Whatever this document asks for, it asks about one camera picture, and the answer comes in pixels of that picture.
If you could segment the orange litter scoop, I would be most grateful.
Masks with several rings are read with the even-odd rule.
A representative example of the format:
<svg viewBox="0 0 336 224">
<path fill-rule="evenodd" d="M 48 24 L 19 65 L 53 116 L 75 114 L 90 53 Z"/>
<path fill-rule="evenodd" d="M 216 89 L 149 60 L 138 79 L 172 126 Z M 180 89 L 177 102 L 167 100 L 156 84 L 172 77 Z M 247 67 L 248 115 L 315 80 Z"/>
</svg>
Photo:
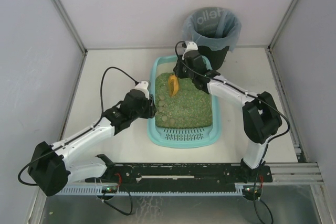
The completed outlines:
<svg viewBox="0 0 336 224">
<path fill-rule="evenodd" d="M 168 78 L 168 86 L 169 86 L 169 95 L 170 97 L 175 96 L 179 90 L 179 82 L 178 77 L 175 74 L 172 74 Z"/>
</svg>

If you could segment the teal cat litter box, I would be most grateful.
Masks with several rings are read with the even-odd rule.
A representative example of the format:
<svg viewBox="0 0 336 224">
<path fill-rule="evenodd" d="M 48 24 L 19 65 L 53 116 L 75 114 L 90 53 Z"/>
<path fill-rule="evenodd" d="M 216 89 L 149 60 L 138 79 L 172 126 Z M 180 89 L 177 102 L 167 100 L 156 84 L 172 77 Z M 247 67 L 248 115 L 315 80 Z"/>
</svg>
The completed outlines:
<svg viewBox="0 0 336 224">
<path fill-rule="evenodd" d="M 212 145 L 222 131 L 218 98 L 196 89 L 188 78 L 180 79 L 177 94 L 170 96 L 168 78 L 176 61 L 176 56 L 159 57 L 151 70 L 150 92 L 157 112 L 148 120 L 149 139 L 170 148 Z"/>
</svg>

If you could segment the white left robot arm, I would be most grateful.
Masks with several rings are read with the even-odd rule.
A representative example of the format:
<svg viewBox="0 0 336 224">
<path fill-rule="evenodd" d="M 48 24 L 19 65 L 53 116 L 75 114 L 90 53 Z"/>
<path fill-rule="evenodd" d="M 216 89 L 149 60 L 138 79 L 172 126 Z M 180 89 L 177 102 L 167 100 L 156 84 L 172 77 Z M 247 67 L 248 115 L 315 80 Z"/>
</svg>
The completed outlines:
<svg viewBox="0 0 336 224">
<path fill-rule="evenodd" d="M 132 89 L 83 132 L 53 144 L 39 143 L 34 149 L 28 174 L 46 196 L 59 193 L 69 183 L 101 177 L 110 163 L 104 154 L 83 163 L 76 163 L 77 157 L 127 129 L 136 119 L 154 118 L 155 112 L 153 95 Z"/>
</svg>

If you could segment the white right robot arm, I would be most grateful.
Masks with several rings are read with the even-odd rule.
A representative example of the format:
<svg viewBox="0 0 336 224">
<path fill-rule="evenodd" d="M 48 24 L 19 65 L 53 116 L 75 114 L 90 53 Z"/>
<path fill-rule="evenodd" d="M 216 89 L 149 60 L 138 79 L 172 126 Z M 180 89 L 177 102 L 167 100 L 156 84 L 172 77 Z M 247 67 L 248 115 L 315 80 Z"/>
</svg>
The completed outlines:
<svg viewBox="0 0 336 224">
<path fill-rule="evenodd" d="M 272 95 L 266 91 L 260 94 L 249 92 L 234 85 L 219 72 L 207 68 L 196 51 L 178 55 L 173 71 L 180 79 L 190 79 L 197 89 L 239 108 L 248 138 L 241 166 L 248 172 L 256 171 L 264 162 L 269 142 L 282 126 L 281 113 Z"/>
</svg>

